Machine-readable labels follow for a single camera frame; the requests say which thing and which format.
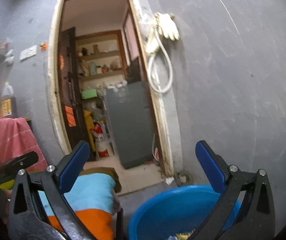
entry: wall shelf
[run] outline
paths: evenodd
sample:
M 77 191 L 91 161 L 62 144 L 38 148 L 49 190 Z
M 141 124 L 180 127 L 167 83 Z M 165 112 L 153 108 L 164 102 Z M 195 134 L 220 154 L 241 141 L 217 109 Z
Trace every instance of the wall shelf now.
M 108 34 L 103 36 L 93 36 L 92 34 L 90 34 L 90 35 L 76 37 L 76 46 L 82 46 L 86 44 L 92 44 L 102 41 L 112 41 L 112 40 L 117 40 L 116 34 Z
M 92 59 L 113 57 L 113 56 L 120 56 L 119 50 L 114 50 L 114 51 L 109 51 L 109 52 L 100 52 L 100 53 L 97 53 L 94 55 L 87 55 L 87 56 L 81 57 L 81 59 L 88 61 L 88 60 L 92 60 Z
M 98 98 L 98 96 L 97 96 L 97 97 L 94 97 L 94 98 L 87 98 L 87 99 L 81 98 L 81 100 L 82 100 L 82 101 L 90 101 L 90 100 L 94 101 L 94 100 L 96 100 L 97 98 Z
M 122 75 L 122 74 L 123 74 L 123 70 L 120 69 L 120 70 L 114 70 L 114 71 L 107 72 L 107 73 L 96 74 L 93 76 L 82 77 L 82 78 L 79 78 L 78 80 L 79 80 L 79 82 L 85 82 L 85 81 L 89 81 L 89 80 L 93 80 L 93 79 Z

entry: pink towel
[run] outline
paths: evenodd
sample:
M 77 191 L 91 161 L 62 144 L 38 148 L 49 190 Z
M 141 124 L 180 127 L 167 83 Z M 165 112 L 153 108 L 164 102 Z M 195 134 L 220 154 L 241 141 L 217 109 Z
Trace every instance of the pink towel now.
M 37 153 L 38 162 L 27 168 L 27 171 L 44 170 L 47 162 L 26 120 L 0 118 L 0 164 L 31 151 Z

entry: ceiling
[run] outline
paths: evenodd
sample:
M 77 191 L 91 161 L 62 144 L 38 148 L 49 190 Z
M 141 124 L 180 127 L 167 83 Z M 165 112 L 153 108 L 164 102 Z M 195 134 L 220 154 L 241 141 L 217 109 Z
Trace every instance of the ceiling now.
M 119 29 L 126 10 L 127 0 L 68 0 L 62 14 L 62 28 L 76 26 L 76 30 L 81 30 L 86 27 L 98 32 L 97 26 L 109 25 L 106 29 L 116 26 Z

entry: blue gripper pad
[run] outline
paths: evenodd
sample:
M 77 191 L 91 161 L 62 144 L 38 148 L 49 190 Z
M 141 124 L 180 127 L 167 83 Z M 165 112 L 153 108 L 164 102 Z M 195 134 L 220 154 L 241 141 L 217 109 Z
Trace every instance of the blue gripper pad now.
M 76 149 L 76 152 L 74 153 L 74 150 L 73 150 L 70 153 L 70 155 L 73 154 L 73 156 L 68 161 L 68 164 L 65 166 L 65 168 L 60 172 L 60 175 L 58 178 L 58 188 L 61 193 L 69 192 L 72 189 L 79 173 L 81 172 L 86 160 L 89 157 L 90 147 L 87 142 L 85 141 L 79 142 L 76 145 L 75 149 Z
M 213 190 L 224 193 L 226 190 L 225 176 L 201 141 L 196 143 L 195 154 Z

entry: light switch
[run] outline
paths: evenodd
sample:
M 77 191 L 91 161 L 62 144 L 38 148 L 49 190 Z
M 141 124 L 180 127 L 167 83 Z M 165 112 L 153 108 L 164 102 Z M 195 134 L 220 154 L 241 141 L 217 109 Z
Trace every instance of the light switch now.
M 37 52 L 37 45 L 34 45 L 28 49 L 24 49 L 20 53 L 20 60 L 22 61 L 24 59 L 34 56 L 36 55 L 36 52 Z

